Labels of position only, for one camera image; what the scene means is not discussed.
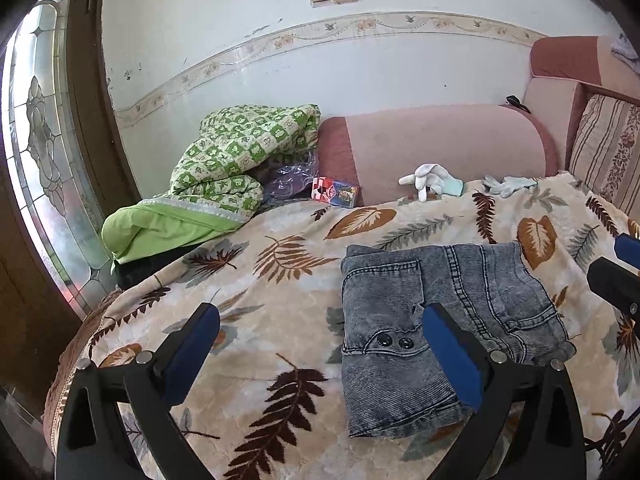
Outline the blue denim jeans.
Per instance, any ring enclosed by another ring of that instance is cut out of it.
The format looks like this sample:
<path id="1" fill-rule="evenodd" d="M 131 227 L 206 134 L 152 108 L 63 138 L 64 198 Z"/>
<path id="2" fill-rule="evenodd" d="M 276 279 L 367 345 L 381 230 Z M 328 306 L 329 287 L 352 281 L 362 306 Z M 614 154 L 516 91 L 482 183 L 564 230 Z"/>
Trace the blue denim jeans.
<path id="1" fill-rule="evenodd" d="M 566 361 L 576 349 L 517 242 L 385 250 L 350 245 L 341 263 L 342 385 L 351 437 L 432 434 L 469 414 L 422 333 L 441 304 L 487 351 L 517 363 Z"/>

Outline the striped floral sofa cushion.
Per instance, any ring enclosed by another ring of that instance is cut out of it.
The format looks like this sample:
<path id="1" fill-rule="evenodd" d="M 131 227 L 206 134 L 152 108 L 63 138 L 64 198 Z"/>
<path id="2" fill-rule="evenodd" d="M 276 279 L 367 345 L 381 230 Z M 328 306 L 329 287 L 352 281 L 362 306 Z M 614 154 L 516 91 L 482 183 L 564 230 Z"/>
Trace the striped floral sofa cushion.
<path id="1" fill-rule="evenodd" d="M 639 107 L 595 94 L 587 102 L 568 171 L 632 220 L 639 220 Z"/>

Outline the beige leaf-pattern plush blanket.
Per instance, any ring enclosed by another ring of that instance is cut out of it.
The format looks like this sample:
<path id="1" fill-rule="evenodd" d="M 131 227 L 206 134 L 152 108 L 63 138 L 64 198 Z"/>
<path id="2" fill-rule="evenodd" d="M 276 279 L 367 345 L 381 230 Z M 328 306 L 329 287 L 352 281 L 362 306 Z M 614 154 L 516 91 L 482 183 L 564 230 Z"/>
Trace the beige leaf-pattern plush blanket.
<path id="1" fill-rule="evenodd" d="M 131 362 L 180 330 L 201 302 L 221 328 L 183 404 L 171 414 L 218 479 L 424 479 L 460 432 L 448 422 L 403 439 L 353 439 L 341 385 L 341 262 L 352 244 L 390 252 L 516 240 L 577 353 L 568 364 L 582 426 L 599 439 L 639 405 L 634 324 L 593 295 L 590 262 L 614 255 L 638 221 L 571 174 L 509 197 L 472 181 L 459 197 L 352 210 L 298 202 L 250 220 L 140 285 L 103 300 L 60 359 L 44 415 L 58 445 L 77 362 Z"/>

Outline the white glove with teal cuff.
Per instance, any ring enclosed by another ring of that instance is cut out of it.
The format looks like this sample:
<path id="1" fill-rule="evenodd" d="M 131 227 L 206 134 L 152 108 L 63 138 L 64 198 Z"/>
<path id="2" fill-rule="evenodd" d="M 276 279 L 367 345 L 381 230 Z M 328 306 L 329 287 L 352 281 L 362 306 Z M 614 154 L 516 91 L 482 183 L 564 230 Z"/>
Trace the white glove with teal cuff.
<path id="1" fill-rule="evenodd" d="M 401 177 L 398 184 L 412 185 L 421 203 L 425 203 L 430 194 L 459 197 L 464 191 L 464 183 L 439 164 L 423 164 L 412 174 Z"/>

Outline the pink upholstered sofa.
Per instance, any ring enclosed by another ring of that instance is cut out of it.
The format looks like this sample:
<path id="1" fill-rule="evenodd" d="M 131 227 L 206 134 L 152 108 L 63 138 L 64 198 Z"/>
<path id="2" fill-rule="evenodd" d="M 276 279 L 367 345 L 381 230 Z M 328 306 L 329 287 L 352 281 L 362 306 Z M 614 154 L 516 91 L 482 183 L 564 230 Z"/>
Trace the pink upholstered sofa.
<path id="1" fill-rule="evenodd" d="M 536 41 L 521 105 L 430 105 L 329 118 L 320 127 L 319 174 L 355 185 L 360 205 L 404 195 L 399 179 L 424 162 L 463 181 L 554 176 L 570 166 L 590 98 L 639 102 L 639 75 L 612 47 L 605 36 Z"/>

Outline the stained glass door panel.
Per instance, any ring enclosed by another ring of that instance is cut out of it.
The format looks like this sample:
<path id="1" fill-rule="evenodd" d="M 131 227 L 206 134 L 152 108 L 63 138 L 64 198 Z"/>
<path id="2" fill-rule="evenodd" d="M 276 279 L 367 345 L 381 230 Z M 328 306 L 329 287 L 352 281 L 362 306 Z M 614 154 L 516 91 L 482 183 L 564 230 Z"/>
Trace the stained glass door panel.
<path id="1" fill-rule="evenodd" d="M 115 288 L 104 219 L 73 118 L 66 67 L 70 0 L 38 0 L 2 61 L 4 154 L 32 244 L 78 318 Z"/>

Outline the green quilt with patterned cover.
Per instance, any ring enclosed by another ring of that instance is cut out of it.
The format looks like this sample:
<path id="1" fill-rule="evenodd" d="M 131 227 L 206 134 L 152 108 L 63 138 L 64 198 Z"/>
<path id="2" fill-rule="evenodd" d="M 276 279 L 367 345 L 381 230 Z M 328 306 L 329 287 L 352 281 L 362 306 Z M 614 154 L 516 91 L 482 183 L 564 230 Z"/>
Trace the green quilt with patterned cover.
<path id="1" fill-rule="evenodd" d="M 316 104 L 237 105 L 206 115 L 168 190 L 108 216 L 102 242 L 124 264 L 236 231 L 264 199 L 264 186 L 250 172 L 313 152 L 320 119 Z"/>

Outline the red and blue small box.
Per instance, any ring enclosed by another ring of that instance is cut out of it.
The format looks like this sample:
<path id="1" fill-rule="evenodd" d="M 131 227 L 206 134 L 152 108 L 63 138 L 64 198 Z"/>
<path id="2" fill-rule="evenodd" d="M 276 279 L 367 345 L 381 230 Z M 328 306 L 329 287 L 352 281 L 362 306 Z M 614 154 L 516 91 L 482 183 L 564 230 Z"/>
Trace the red and blue small box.
<path id="1" fill-rule="evenodd" d="M 354 208 L 360 187 L 328 177 L 316 177 L 312 181 L 310 197 L 317 202 L 342 208 Z"/>

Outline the purple plastic bag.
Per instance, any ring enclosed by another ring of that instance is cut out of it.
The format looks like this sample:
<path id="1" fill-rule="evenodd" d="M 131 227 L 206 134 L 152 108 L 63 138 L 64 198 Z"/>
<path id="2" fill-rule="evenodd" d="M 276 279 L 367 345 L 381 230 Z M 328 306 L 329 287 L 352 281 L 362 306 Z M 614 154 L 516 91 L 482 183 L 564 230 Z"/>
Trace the purple plastic bag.
<path id="1" fill-rule="evenodd" d="M 311 183 L 318 176 L 318 167 L 316 151 L 268 159 L 256 174 L 256 179 L 262 185 L 260 210 L 308 198 Z"/>

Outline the brown wooden door frame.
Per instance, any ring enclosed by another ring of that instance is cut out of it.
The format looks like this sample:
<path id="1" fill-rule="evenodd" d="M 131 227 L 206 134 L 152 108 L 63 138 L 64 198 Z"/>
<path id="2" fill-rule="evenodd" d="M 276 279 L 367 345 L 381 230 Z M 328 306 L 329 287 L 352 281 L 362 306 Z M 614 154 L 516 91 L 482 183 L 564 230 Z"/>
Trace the brown wooden door frame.
<path id="1" fill-rule="evenodd" d="M 1 77 L 9 39 L 37 2 L 1 0 Z M 80 152 L 104 221 L 139 194 L 107 92 L 102 2 L 70 0 L 66 67 Z M 26 230 L 6 163 L 1 121 L 1 385 L 29 413 L 42 412 L 58 357 L 84 319 L 64 300 Z"/>

